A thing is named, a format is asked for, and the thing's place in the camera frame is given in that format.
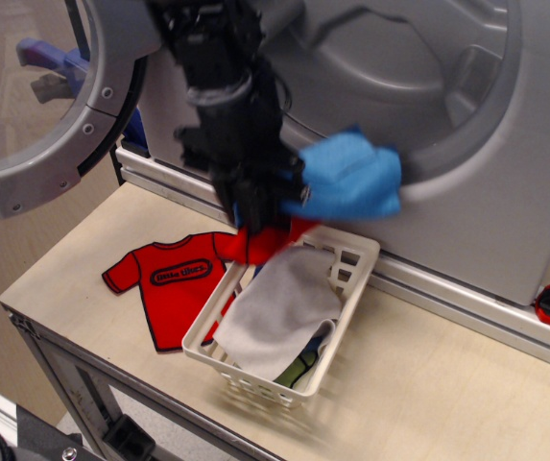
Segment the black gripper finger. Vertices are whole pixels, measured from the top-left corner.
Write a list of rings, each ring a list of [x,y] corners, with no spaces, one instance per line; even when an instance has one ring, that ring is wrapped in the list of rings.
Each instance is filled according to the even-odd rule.
[[[248,235],[259,234],[274,220],[275,196],[266,182],[232,182],[226,193],[228,219]]]

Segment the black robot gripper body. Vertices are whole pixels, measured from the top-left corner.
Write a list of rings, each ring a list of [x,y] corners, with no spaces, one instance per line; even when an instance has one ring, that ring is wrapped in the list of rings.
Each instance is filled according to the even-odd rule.
[[[275,196],[272,223],[279,219],[282,201],[306,202],[304,161],[280,139],[283,111],[276,87],[191,87],[187,100],[200,125],[176,129],[175,138],[182,144],[185,164],[208,172],[225,211],[226,186],[232,182],[269,185]]]

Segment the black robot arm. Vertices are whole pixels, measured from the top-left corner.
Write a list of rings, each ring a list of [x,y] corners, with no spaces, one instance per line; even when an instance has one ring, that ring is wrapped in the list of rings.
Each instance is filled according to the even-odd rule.
[[[151,1],[148,8],[199,119],[174,132],[184,163],[209,174],[228,218],[247,233],[281,223],[279,204],[304,203],[309,188],[304,161],[280,138],[291,94],[260,52],[260,12],[248,1]]]

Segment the dark robot base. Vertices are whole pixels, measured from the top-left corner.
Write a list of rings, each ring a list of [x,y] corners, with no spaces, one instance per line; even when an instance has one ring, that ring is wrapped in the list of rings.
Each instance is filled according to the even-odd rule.
[[[0,413],[0,460],[100,460],[81,435],[67,435],[16,406]]]

